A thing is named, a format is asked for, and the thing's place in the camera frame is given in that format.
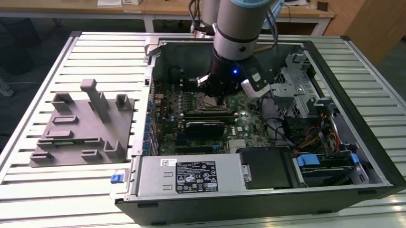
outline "table leg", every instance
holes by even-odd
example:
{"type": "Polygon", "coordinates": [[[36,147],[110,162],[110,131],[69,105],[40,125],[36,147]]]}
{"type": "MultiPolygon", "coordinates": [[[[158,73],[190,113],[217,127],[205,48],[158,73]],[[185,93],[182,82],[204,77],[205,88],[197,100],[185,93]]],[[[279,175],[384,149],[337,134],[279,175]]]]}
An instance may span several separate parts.
{"type": "Polygon", "coordinates": [[[315,29],[312,30],[312,33],[311,33],[312,36],[321,36],[324,34],[329,21],[331,21],[331,18],[323,18],[319,20],[319,22],[315,26],[315,29]]]}
{"type": "Polygon", "coordinates": [[[142,15],[145,32],[153,32],[153,15],[142,15]]]}
{"type": "Polygon", "coordinates": [[[56,25],[57,28],[60,28],[62,26],[62,19],[61,18],[52,18],[53,23],[56,25]]]}

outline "circuit board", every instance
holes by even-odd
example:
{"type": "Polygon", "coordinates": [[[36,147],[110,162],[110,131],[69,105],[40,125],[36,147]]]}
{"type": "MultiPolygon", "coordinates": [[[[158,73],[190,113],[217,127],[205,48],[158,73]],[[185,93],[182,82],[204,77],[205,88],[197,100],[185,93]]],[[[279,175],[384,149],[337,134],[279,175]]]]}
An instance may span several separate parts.
{"type": "Polygon", "coordinates": [[[168,88],[165,93],[154,95],[160,129],[157,134],[158,155],[229,153],[229,140],[243,140],[244,147],[271,146],[267,130],[256,110],[259,101],[249,100],[244,93],[239,93],[227,97],[221,106],[216,106],[212,104],[212,98],[204,96],[200,92],[181,92],[173,87],[168,88]],[[232,112],[235,124],[225,124],[224,133],[217,138],[181,140],[185,135],[178,115],[184,112],[198,113],[204,109],[208,112],[212,109],[232,112]]]}

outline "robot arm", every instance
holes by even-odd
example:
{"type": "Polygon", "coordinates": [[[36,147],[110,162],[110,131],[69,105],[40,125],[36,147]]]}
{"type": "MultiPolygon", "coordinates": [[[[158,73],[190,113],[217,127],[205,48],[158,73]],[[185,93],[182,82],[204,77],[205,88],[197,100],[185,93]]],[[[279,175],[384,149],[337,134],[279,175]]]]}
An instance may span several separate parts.
{"type": "Polygon", "coordinates": [[[252,57],[256,40],[269,7],[280,11],[281,0],[202,1],[202,26],[212,24],[214,32],[209,72],[197,78],[197,87],[217,104],[224,97],[244,90],[248,97],[261,97],[269,90],[268,81],[252,57]],[[209,6],[219,4],[214,11],[209,6]]]}

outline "barcode sticker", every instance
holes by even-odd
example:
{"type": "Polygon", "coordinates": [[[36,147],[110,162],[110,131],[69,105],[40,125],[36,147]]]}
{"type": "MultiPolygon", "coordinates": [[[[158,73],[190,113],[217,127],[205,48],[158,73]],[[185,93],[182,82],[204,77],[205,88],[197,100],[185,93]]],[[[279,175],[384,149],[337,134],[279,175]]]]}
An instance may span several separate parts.
{"type": "Polygon", "coordinates": [[[160,166],[176,166],[176,159],[161,159],[160,166]]]}

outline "motherboard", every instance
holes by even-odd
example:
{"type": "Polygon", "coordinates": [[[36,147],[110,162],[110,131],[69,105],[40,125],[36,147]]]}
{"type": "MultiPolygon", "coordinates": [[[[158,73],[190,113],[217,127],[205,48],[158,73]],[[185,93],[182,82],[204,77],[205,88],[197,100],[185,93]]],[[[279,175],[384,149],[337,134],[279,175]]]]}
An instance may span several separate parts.
{"type": "Polygon", "coordinates": [[[259,100],[249,100],[244,93],[227,97],[217,106],[201,92],[184,92],[174,86],[157,86],[157,91],[158,155],[235,153],[241,147],[271,145],[259,100]]]}

